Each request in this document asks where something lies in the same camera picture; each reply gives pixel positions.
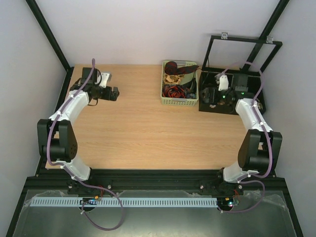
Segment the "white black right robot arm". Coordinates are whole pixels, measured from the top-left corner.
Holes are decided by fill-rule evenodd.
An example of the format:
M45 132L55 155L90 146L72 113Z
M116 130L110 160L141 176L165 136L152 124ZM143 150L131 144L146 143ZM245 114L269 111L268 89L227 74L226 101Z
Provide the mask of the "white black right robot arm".
M248 92L245 74L234 74L231 85L224 73L216 75L215 78L222 102L234 107L247 130L237 161L217 173L215 187L218 192L224 194L233 187L233 183L240 183L251 176L265 178L270 174L277 163L282 135L273 131L260 112L257 97L262 87L259 87L256 94Z

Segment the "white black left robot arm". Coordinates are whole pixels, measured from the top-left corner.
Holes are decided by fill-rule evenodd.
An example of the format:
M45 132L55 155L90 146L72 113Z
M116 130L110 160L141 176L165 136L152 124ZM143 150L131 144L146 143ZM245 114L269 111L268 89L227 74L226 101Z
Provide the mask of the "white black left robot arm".
M40 155L46 156L49 165L66 170L74 180L88 180L91 168L78 155L73 124L92 100L117 100L118 88L107 86L111 77L110 72L83 68L81 78L70 87L59 109L48 119L40 119L37 123Z

